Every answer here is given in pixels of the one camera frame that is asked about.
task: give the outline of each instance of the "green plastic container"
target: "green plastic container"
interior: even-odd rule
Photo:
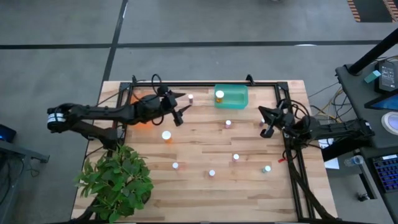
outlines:
[[[216,102],[216,92],[224,92],[221,103]],[[217,84],[214,87],[215,107],[220,109],[244,109],[248,105],[248,87],[245,85]]]

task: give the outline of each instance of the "butcher block tabletop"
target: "butcher block tabletop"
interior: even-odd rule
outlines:
[[[304,82],[287,82],[291,99],[303,103],[309,110]],[[99,101],[117,93],[119,84],[104,82]],[[179,127],[175,126],[171,114],[165,116],[160,126],[152,123],[128,126],[126,144],[147,158],[145,161],[154,189],[143,210],[136,210],[133,216],[122,217],[119,221],[297,221],[287,163],[278,162],[284,151],[282,134],[275,130],[270,139],[260,137],[261,129],[266,125],[262,128],[259,126],[262,116],[257,107],[276,106],[274,88],[249,86],[249,104],[243,110],[215,108],[212,86],[170,86],[170,89],[186,93],[177,99],[177,110],[189,105],[188,94],[193,95],[193,105],[184,112],[184,123]],[[134,92],[138,97],[153,94],[151,87],[137,87]],[[117,96],[101,106],[115,107],[116,99]],[[225,128],[227,119],[232,121],[228,129]],[[95,121],[95,125],[108,128],[112,122]],[[164,142],[163,131],[172,133],[171,143]],[[86,153],[100,146],[99,141],[92,141]],[[91,154],[90,161],[96,162],[104,152],[99,150]],[[336,217],[320,150],[308,147],[302,152],[311,191],[326,210]],[[233,154],[239,154],[237,161],[233,161]],[[177,170],[172,167],[174,162],[179,164]],[[271,166],[272,170],[263,173],[261,170],[264,166]],[[213,177],[208,175],[209,170],[215,171]],[[302,192],[300,198],[306,214]],[[81,198],[78,190],[72,218],[81,215],[93,199],[93,195]]]

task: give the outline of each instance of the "potted plant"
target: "potted plant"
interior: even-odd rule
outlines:
[[[143,209],[154,186],[143,157],[129,146],[118,146],[112,157],[105,155],[96,164],[87,158],[75,180],[83,187],[81,197],[96,194],[96,203],[89,209],[113,223],[120,216]]]

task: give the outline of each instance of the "concrete floor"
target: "concrete floor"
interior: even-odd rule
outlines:
[[[111,43],[122,0],[0,0],[0,45]],[[120,43],[275,40],[377,40],[392,23],[357,23],[345,0],[130,0]],[[372,45],[118,49],[110,80],[304,80],[307,93],[336,82],[334,69],[355,62]],[[16,143],[50,154],[41,171],[23,176],[13,223],[69,219],[87,141],[50,134],[46,109],[64,102],[94,104],[109,49],[0,50],[0,123]],[[394,47],[388,54],[398,54]],[[323,106],[334,86],[310,99]],[[354,114],[347,114],[346,119]],[[359,177],[331,178],[339,217],[392,223],[381,200],[359,203]]]

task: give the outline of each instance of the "keyboard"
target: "keyboard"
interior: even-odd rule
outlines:
[[[385,193],[398,191],[398,154],[372,160]]]

